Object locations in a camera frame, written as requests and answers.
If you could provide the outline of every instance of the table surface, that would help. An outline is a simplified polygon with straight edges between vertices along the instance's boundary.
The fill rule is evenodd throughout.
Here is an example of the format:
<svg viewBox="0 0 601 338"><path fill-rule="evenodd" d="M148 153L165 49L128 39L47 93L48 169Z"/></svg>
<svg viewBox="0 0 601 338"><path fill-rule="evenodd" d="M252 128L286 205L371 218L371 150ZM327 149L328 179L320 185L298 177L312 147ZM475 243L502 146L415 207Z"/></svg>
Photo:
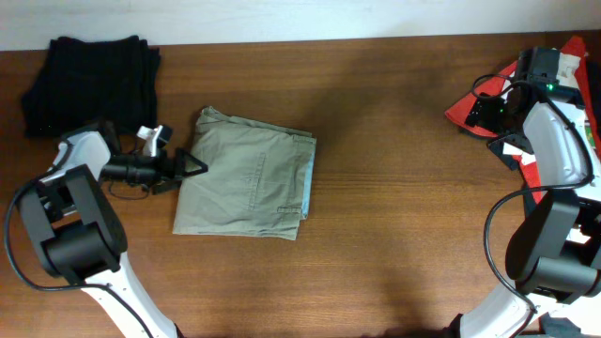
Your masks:
<svg viewBox="0 0 601 338"><path fill-rule="evenodd" d="M579 33L598 60L599 32ZM572 33L378 38L161 47L159 122L189 146L205 105L312 132L311 212L298 239L172 235L177 192L143 201L109 197L131 263L158 307L189 337L358 337L440 329L497 284L485 261L489 208L521 185L483 141L444 110L477 76L519 51L561 47ZM0 53L2 213L55 143L23 137L19 105L45 52ZM12 241L23 270L40 268L19 217ZM523 220L520 201L495 220L504 249ZM83 292L27 288L0 259L3 337L117 337Z"/></svg>

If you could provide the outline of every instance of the red cloth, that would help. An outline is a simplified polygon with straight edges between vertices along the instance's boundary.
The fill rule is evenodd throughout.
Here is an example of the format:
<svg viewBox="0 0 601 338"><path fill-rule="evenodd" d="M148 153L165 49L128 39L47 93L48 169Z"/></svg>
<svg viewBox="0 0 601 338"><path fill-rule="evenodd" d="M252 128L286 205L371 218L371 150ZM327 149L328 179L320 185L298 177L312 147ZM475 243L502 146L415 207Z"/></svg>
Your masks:
<svg viewBox="0 0 601 338"><path fill-rule="evenodd" d="M591 92L589 89L589 78L586 73L586 46L581 37L573 36L569 41L563 46L562 53L571 54L574 56L580 57L580 65L578 69L574 73L574 77L578 82L578 87L580 89L580 93L582 94L582 99L585 104L585 111L587 117L589 117L589 122L591 123L591 129L593 130L593 138L597 147L597 156L601 155L601 141L599 140L599 135L595 132L597 130L597 121L594 119L593 108L591 105ZM501 71L502 75L511 75L512 72L516 70L517 62L514 62L509 67ZM476 88L476 92L486 93L488 95L498 95L503 88L505 80L502 78L492 78L484 83L480 84ZM466 95L463 99L454 104L451 108L449 108L444 114L449 118L453 123L457 126L466 129L467 131L472 132L473 134L484 136L484 137L496 137L497 134L491 131L487 131L478 126L470 127L465 124L466 118L470 113L471 107L476 102L476 98L472 94ZM541 185L540 177L538 176L538 168L536 167L536 162L528 165L523 165L520 161L519 156L514 156L514 158L519 162L519 168L526 180L526 183L529 187L538 187ZM534 200L536 203L540 202L542 198L542 194L540 192L535 192Z"/></svg>

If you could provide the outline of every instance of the beige cloth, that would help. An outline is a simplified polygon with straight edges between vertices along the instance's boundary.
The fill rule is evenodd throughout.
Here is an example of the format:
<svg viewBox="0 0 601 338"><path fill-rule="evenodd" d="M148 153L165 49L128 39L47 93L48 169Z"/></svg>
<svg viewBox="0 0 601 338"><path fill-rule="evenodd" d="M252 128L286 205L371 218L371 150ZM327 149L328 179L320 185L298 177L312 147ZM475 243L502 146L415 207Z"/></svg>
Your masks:
<svg viewBox="0 0 601 338"><path fill-rule="evenodd" d="M183 181L174 234L296 239L315 150L311 133L205 108L191 153L208 172Z"/></svg>

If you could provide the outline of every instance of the white wall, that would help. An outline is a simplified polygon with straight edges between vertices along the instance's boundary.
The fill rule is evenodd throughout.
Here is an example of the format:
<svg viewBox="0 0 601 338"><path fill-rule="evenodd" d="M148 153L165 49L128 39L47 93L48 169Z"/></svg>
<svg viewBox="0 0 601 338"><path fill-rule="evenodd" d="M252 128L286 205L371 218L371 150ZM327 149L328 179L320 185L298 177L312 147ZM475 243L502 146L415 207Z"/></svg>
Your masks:
<svg viewBox="0 0 601 338"><path fill-rule="evenodd" d="M601 0L2 0L0 50L61 35L150 44L601 28Z"/></svg>

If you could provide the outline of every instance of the cloth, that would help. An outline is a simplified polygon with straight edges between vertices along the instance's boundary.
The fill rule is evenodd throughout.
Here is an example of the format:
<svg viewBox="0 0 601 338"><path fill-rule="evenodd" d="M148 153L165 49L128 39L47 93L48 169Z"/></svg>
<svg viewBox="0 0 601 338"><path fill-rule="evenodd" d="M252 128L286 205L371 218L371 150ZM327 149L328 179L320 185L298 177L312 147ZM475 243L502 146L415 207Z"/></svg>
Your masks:
<svg viewBox="0 0 601 338"><path fill-rule="evenodd" d="M296 239L315 151L309 132L205 108L191 154L208 172L182 182L174 234Z"/></svg>
<svg viewBox="0 0 601 338"><path fill-rule="evenodd" d="M584 100L586 115L589 118L589 122L591 123L591 129L593 131L597 131L597 121L593 114L593 107L591 104L591 92L589 89L589 79L587 77L587 68L586 68L586 46L584 44L584 40L580 37L572 37L569 41L562 47L562 53L570 54L574 56L580 57L580 65L578 69L574 73L574 77L578 82L578 87L580 89L580 94ZM501 71L503 75L510 75L516 70L517 62L514 62L507 68ZM488 95L497 95L502 91L503 83L505 80L501 78L492 78L484 83L480 84L476 91L478 93L486 93ZM471 107L473 106L476 98L472 94L466 95L456 104L454 104L451 108L449 108L444 114L455 123L457 126L477 135L486 138L494 138L497 137L497 134L491 131L487 131L478 126L470 127L465 124L466 117L470 113ZM601 141L599 140L599 133L593 133L594 142L596 145L601 145ZM601 146L598 146L597 156L601 156ZM539 187L541 185L540 177L538 175L538 167L536 166L536 162L524 165L521 163L521 159L519 156L514 156L514 158L519 162L519 169L526 181L526 184L529 187ZM541 192L534 192L533 194L534 200L536 203L540 202L543 198L543 194Z"/></svg>
<svg viewBox="0 0 601 338"><path fill-rule="evenodd" d="M37 80L22 97L25 135L55 137L100 117L114 121L120 132L156 127L160 59L158 49L136 36L52 40Z"/></svg>

